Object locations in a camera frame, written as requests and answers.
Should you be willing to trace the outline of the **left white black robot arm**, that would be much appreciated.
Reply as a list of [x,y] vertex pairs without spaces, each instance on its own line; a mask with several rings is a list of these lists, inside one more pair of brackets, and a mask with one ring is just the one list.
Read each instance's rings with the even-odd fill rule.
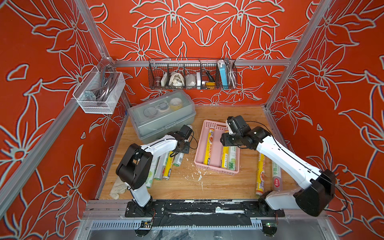
[[120,161],[116,174],[127,186],[133,202],[142,210],[152,204],[152,196],[146,187],[152,161],[160,156],[174,152],[187,154],[193,129],[183,125],[179,131],[169,132],[164,137],[146,145],[131,144]]

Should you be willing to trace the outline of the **green white wrap roll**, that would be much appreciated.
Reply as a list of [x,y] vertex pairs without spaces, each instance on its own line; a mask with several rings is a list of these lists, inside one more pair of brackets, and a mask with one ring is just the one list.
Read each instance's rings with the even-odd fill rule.
[[229,160],[228,160],[228,170],[230,171],[236,170],[236,155],[237,155],[237,147],[231,146],[229,148]]

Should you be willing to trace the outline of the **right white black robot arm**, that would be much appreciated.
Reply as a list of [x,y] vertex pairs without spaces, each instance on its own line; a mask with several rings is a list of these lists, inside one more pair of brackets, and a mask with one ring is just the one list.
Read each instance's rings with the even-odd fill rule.
[[294,190],[263,194],[259,198],[262,215],[272,210],[302,210],[317,217],[333,200],[336,176],[332,171],[320,170],[302,160],[279,143],[266,128],[251,128],[242,116],[228,117],[226,125],[229,131],[220,139],[224,147],[258,151],[288,173],[298,185]]

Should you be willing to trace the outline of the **silver foil wrap roll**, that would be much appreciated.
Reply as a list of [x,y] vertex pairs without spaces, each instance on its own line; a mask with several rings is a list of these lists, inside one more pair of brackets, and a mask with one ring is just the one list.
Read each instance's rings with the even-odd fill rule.
[[193,126],[184,125],[179,132],[183,136],[184,144],[176,151],[177,154],[175,155],[174,165],[177,167],[182,164],[184,155],[188,154],[191,148],[191,137],[194,134]]

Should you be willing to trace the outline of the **pink plastic basket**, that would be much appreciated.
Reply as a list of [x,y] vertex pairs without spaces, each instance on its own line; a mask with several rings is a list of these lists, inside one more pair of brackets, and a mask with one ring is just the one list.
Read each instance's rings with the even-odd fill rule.
[[[214,133],[214,140],[213,140],[213,147],[212,147],[212,155],[211,155],[211,161],[210,165],[204,164],[205,154],[206,154],[206,145],[207,145],[207,139],[208,139],[208,131],[210,128],[213,128],[215,130]],[[228,169],[221,168],[221,159],[222,159],[222,152],[223,152],[223,145],[220,142],[220,138],[223,133],[225,133],[228,130],[225,123],[211,121],[211,120],[204,120],[202,131],[198,143],[198,149],[196,151],[194,163],[197,168],[205,169],[205,170],[211,170],[222,174],[227,174],[234,176],[237,173],[239,173],[240,170],[240,149],[237,148],[237,155],[236,155],[236,170],[230,171]]]

